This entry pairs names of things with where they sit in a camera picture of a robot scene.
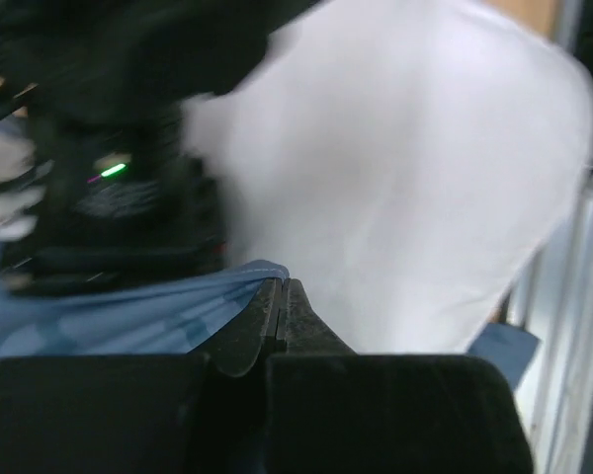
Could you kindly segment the white pillow yellow edge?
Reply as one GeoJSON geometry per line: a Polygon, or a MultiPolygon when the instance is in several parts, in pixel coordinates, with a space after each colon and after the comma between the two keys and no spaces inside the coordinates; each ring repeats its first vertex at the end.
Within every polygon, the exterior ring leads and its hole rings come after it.
{"type": "Polygon", "coordinates": [[[186,106],[229,256],[268,260],[367,353],[462,353],[572,211],[593,80],[479,1],[327,1],[186,106]]]}

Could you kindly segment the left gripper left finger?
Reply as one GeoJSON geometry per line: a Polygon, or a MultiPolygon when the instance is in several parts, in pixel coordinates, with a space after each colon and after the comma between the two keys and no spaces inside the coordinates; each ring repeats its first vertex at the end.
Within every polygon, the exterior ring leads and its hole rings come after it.
{"type": "Polygon", "coordinates": [[[259,473],[283,285],[185,355],[0,359],[0,473],[259,473]]]}

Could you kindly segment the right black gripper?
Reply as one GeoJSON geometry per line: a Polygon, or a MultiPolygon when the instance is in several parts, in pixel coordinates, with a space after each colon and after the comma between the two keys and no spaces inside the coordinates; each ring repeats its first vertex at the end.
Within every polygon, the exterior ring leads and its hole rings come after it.
{"type": "Polygon", "coordinates": [[[59,295],[224,266],[215,179],[183,148],[183,102],[263,59],[268,1],[3,1],[0,113],[28,111],[44,193],[4,247],[15,293],[59,295]]]}

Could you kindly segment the blue lettered pillowcase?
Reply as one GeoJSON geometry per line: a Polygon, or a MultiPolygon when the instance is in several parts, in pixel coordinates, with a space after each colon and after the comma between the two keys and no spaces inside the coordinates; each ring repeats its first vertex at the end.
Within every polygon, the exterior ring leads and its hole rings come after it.
{"type": "MultiPolygon", "coordinates": [[[[258,229],[229,270],[57,298],[12,296],[0,284],[0,357],[183,354],[240,314],[265,281],[303,277],[356,349],[481,356],[516,385],[539,342],[487,324],[484,312],[531,256],[536,225],[518,236],[480,202],[449,217],[445,196],[422,192],[401,159],[325,159],[325,144],[314,141],[316,178],[275,172],[262,197],[245,177],[244,212],[258,229]]],[[[42,192],[39,166],[0,183],[0,251],[32,227],[25,210],[42,192]]]]}

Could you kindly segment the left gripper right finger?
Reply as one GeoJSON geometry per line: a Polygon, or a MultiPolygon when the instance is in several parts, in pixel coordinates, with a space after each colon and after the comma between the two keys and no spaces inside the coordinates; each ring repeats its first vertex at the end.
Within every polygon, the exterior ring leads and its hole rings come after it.
{"type": "Polygon", "coordinates": [[[270,473],[530,473],[512,390],[469,355],[314,354],[266,364],[270,473]]]}

